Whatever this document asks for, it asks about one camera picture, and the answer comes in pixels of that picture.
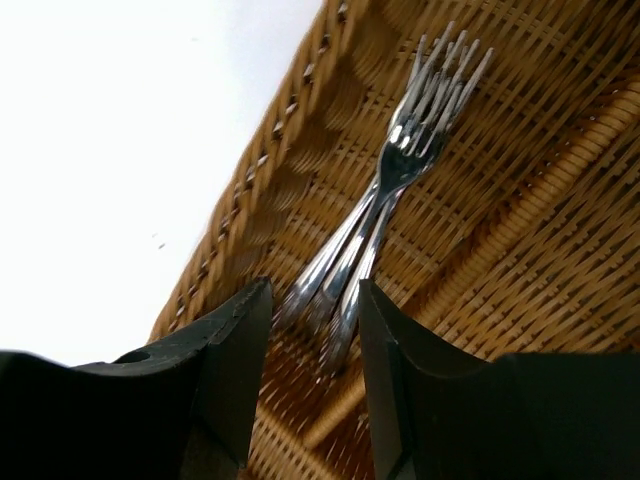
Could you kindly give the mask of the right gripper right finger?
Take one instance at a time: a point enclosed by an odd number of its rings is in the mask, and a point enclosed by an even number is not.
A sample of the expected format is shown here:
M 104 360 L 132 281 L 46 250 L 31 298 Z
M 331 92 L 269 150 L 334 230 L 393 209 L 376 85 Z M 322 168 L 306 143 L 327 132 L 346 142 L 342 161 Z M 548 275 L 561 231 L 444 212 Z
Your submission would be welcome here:
M 513 353 L 486 362 L 359 286 L 379 479 L 635 479 L 639 357 Z

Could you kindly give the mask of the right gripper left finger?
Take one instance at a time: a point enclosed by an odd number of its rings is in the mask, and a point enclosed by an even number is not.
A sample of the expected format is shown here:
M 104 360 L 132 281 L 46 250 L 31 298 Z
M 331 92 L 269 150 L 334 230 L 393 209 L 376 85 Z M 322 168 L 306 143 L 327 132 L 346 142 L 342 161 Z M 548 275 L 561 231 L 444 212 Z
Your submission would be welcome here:
M 259 278 L 111 363 L 1 355 L 5 479 L 233 479 L 247 466 L 271 328 Z

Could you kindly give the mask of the silver fork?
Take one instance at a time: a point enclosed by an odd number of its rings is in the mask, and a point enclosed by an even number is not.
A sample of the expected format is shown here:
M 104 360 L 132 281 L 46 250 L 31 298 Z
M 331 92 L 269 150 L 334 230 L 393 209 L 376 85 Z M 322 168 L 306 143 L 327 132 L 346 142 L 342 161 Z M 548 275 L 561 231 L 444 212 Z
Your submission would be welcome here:
M 355 232 L 356 226 L 359 224 L 356 216 L 366 210 L 365 203 L 372 199 L 373 190 L 374 177 L 345 220 L 288 288 L 275 313 L 275 327 L 288 328 L 300 318 L 306 308 L 311 309 L 311 302 L 319 290 L 323 278 L 337 262 L 340 252 L 343 251 L 351 235 Z
M 325 289 L 330 300 L 326 337 L 320 365 L 325 374 L 337 372 L 348 355 L 358 313 L 359 282 L 370 276 L 389 218 L 408 186 L 438 160 L 449 131 L 468 103 L 488 67 L 494 50 L 489 48 L 468 78 L 463 77 L 473 51 L 459 59 L 451 75 L 447 68 L 453 52 L 445 55 L 439 69 L 429 57 L 412 78 L 398 105 L 393 124 L 377 164 L 377 191 L 354 237 L 341 255 L 338 271 Z
M 359 224 L 323 278 L 311 302 L 308 320 L 328 322 L 324 343 L 328 356 L 349 348 L 357 317 L 359 281 L 368 277 L 384 236 L 386 223 L 404 190 L 434 166 L 453 123 L 486 68 L 487 59 L 465 75 L 480 45 L 467 42 L 468 32 L 449 38 L 449 23 L 429 54 L 421 38 L 406 91 L 394 111 L 381 147 L 371 200 L 358 214 Z

